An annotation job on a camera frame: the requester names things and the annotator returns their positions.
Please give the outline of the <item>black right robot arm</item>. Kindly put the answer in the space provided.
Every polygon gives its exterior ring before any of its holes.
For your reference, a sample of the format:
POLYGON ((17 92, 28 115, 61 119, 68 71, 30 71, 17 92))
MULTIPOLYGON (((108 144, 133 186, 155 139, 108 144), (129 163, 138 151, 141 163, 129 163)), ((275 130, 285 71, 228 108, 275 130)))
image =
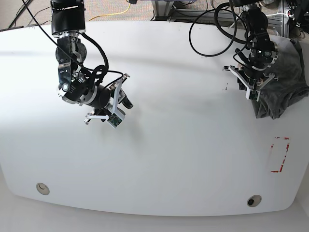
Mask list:
POLYGON ((90 106, 93 111, 85 117, 85 124, 93 119, 109 123, 116 128, 124 119, 125 112, 118 105, 131 109, 133 104, 122 90, 128 74, 106 86, 103 79, 109 69, 107 56, 101 46, 85 33, 85 7, 82 0, 52 0, 52 35, 56 38, 59 92, 63 101, 80 106, 90 106), (100 52, 103 64, 94 69, 84 66, 87 50, 79 36, 92 43, 100 52))

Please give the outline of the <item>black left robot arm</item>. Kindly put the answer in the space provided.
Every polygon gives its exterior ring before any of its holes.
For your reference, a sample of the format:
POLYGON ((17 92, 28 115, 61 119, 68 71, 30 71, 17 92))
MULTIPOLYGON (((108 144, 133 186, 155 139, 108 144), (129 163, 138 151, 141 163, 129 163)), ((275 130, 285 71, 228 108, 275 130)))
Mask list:
POLYGON ((265 70, 278 58, 277 44, 270 39, 268 19, 258 1, 233 0, 232 6, 243 11, 241 19, 248 30, 245 45, 250 53, 246 57, 241 50, 236 50, 243 63, 239 67, 224 66, 224 70, 237 77, 240 90, 246 91, 246 99, 259 101, 261 89, 275 78, 274 74, 265 74, 265 70))

